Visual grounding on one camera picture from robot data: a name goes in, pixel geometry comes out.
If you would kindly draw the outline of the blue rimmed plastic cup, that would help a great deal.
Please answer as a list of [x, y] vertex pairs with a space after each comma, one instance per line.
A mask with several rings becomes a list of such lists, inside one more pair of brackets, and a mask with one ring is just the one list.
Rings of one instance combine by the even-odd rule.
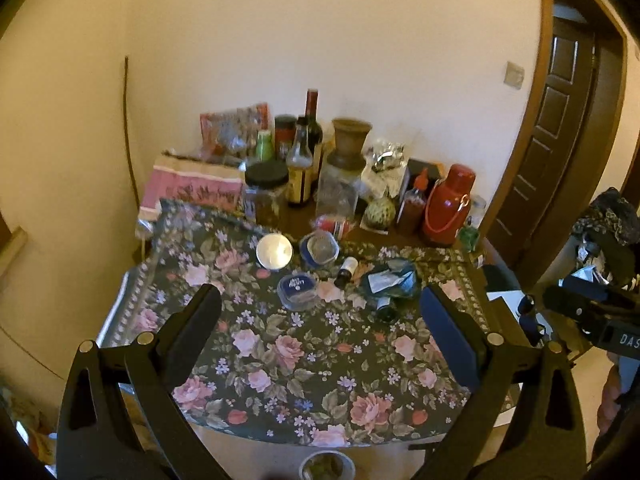
[[340, 245], [330, 232], [317, 230], [302, 238], [299, 251], [307, 266], [319, 269], [336, 260]]

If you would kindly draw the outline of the brown liquor bottle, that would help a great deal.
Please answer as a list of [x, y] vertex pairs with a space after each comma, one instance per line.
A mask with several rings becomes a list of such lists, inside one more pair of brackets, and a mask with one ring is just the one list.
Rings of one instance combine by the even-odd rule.
[[299, 116], [291, 149], [286, 156], [288, 167], [288, 192], [286, 199], [291, 205], [305, 205], [311, 196], [312, 168], [314, 156], [308, 144], [308, 118]]

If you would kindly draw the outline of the grey trash bin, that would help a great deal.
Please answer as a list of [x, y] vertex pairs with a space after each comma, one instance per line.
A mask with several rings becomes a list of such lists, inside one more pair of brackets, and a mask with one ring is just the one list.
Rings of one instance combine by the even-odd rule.
[[355, 480], [356, 466], [344, 453], [324, 450], [306, 457], [298, 476], [302, 480]]

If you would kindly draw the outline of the red sauce squeeze bottle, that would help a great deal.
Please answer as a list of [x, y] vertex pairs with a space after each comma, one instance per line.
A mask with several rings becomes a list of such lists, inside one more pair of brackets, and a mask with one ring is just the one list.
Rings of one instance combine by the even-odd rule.
[[425, 192], [428, 187], [428, 169], [424, 168], [413, 181], [412, 188], [402, 198], [397, 218], [397, 229], [409, 235], [419, 227], [426, 207]]

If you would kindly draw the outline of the wooden table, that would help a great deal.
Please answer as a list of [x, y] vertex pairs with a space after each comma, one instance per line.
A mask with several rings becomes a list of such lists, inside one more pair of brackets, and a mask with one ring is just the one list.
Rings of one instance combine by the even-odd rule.
[[371, 231], [360, 226], [361, 218], [347, 220], [335, 214], [316, 214], [316, 203], [310, 200], [306, 205], [286, 206], [281, 212], [278, 229], [298, 240], [308, 233], [325, 230], [334, 235], [341, 245], [356, 244], [380, 247], [437, 247], [429, 242], [420, 231], [399, 231], [390, 226], [387, 231]]

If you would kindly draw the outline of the small dark green bottle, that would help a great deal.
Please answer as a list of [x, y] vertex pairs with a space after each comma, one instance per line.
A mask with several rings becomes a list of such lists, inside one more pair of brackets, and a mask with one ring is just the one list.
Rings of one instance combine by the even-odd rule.
[[382, 323], [393, 323], [398, 318], [398, 309], [392, 297], [384, 296], [376, 300], [375, 318]]

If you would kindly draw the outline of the green cap bottle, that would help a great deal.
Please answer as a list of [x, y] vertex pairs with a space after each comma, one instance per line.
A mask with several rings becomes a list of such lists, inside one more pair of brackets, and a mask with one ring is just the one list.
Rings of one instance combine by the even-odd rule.
[[270, 130], [264, 129], [258, 131], [255, 155], [260, 162], [268, 162], [268, 160], [273, 159], [274, 146]]

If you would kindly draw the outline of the red thermos flask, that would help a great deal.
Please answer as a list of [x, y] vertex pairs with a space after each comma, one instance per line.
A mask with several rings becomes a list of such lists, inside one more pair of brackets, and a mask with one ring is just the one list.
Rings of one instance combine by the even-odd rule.
[[471, 208], [471, 191], [476, 173], [453, 164], [428, 196], [422, 226], [423, 236], [439, 246], [451, 246]]

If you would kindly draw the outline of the dark plastic wrapper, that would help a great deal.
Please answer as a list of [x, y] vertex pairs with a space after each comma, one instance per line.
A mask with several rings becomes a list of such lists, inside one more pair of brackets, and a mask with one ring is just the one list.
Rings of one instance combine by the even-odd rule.
[[372, 298], [408, 299], [420, 292], [420, 280], [412, 261], [393, 258], [363, 274], [360, 288]]

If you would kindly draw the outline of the green round fruit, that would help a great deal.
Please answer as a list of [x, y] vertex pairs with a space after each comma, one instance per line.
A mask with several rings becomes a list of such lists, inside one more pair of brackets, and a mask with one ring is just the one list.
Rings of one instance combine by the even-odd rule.
[[371, 202], [363, 215], [364, 225], [369, 229], [386, 231], [394, 222], [396, 207], [394, 202], [383, 196]]

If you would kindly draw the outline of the dark clothes pile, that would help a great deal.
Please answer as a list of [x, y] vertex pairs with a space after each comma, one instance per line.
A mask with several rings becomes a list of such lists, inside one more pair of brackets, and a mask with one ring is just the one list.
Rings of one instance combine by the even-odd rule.
[[639, 291], [639, 216], [617, 188], [599, 194], [572, 227], [575, 269], [591, 268], [597, 281]]

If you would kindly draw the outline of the small dark dropper bottle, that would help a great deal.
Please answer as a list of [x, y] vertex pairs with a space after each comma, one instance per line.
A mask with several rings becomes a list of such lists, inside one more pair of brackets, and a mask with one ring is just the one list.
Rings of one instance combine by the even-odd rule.
[[344, 289], [351, 281], [357, 271], [358, 260], [355, 257], [347, 257], [342, 263], [340, 270], [334, 280], [334, 285], [338, 289]]

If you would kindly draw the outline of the floral dark tablecloth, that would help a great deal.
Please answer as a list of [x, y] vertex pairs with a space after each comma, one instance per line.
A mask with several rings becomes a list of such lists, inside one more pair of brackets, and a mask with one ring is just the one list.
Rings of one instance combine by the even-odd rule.
[[308, 308], [286, 308], [282, 275], [256, 256], [265, 229], [217, 209], [166, 200], [152, 252], [128, 272], [100, 336], [103, 347], [159, 330], [198, 288], [221, 294], [220, 319], [172, 395], [191, 422], [237, 437], [346, 448], [444, 434], [469, 399], [454, 380], [416, 300], [383, 322], [363, 290], [377, 264], [400, 257], [420, 285], [440, 286], [481, 328], [489, 323], [457, 249], [378, 247], [345, 242], [354, 280], [338, 267], [312, 272]]

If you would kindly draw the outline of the dark jar red label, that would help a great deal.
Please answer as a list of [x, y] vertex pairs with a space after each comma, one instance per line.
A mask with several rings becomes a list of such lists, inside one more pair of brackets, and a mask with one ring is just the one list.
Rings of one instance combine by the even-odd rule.
[[274, 118], [274, 154], [285, 160], [292, 148], [296, 133], [297, 118], [293, 115], [278, 115]]

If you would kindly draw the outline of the clear empty glass jar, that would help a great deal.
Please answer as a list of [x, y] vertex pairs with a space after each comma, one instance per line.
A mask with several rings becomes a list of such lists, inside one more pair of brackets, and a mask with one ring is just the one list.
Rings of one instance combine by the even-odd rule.
[[482, 196], [473, 194], [471, 196], [471, 207], [466, 224], [472, 226], [474, 229], [478, 229], [486, 212], [487, 204], [486, 200]]

